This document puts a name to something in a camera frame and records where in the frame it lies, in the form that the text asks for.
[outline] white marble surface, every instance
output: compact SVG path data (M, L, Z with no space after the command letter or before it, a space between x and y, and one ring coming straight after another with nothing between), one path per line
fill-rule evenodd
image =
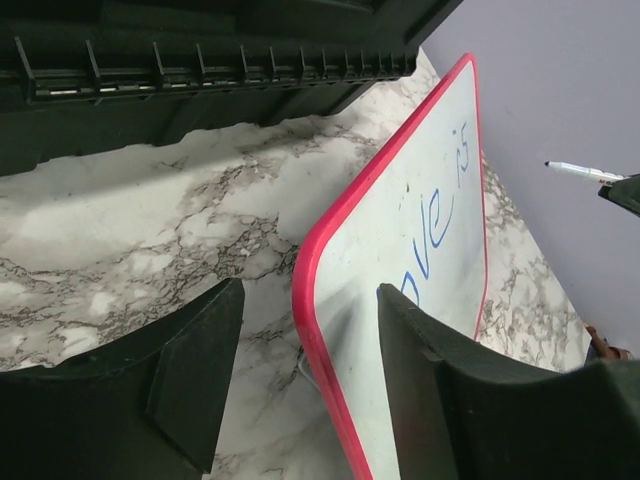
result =
M298 374L290 283L306 232L437 82L428 60L340 115L193 132L180 144L63 158L0 179L0 369L55 365L227 276L245 324L211 479L348 479L318 392ZM579 366L588 336L487 169L480 340Z

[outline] black plastic bin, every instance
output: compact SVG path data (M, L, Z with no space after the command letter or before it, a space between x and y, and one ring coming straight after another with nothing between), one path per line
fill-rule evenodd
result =
M54 368L0 373L2 480L200 480L211 472L244 289L179 310Z
M462 0L11 2L0 176L195 129L341 111L410 75Z

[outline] lavender wall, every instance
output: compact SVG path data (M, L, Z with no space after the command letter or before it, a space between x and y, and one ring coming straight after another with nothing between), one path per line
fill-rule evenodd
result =
M483 142L576 310L640 357L640 219L558 176L640 172L640 2L464 0L427 40L438 73L478 61Z

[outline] red whiteboard frame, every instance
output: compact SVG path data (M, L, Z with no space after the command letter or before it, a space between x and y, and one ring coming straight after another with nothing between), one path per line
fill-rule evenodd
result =
M475 58L472 54L465 54L451 71L445 75L440 83L431 91L428 97L411 114L405 123L391 137L385 146L360 172L355 180L347 187L336 202L327 210L320 220L311 229L305 238L293 272L292 304L296 329L304 347L309 364L316 378L317 385L327 404L329 414L333 420L338 437L342 442L347 459L351 465L355 477L358 480L373 479L371 469L366 460L364 450L358 437L355 425L351 418L347 402L337 375L333 369L331 357L324 343L322 332L318 326L315 313L315 279L320 257L327 243L340 228L345 219L353 211L355 206L365 196L369 188L378 179L382 172L395 158L398 151L415 132L425 117L438 103L453 81L469 63L473 66L475 91L476 91L476 116L478 123L478 145L480 149L480 182L482 186L482 215L484 227L484 260L485 282L482 293L480 311L476 321L474 339L478 336L480 319L482 318L483 304L487 294L488 284L488 259L487 259L487 233L485 219L484 198L484 169L482 165L482 134L478 104L478 77Z

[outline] whiteboard marker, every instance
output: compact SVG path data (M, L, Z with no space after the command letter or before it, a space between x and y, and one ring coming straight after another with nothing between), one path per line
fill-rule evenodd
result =
M607 187L610 187L617 181L628 178L625 175L603 172L602 170L598 170L597 168L581 167L579 165L572 165L571 163L544 162L544 164L545 166L553 170L569 173L571 175L577 175L579 177L586 178L587 180L593 180Z

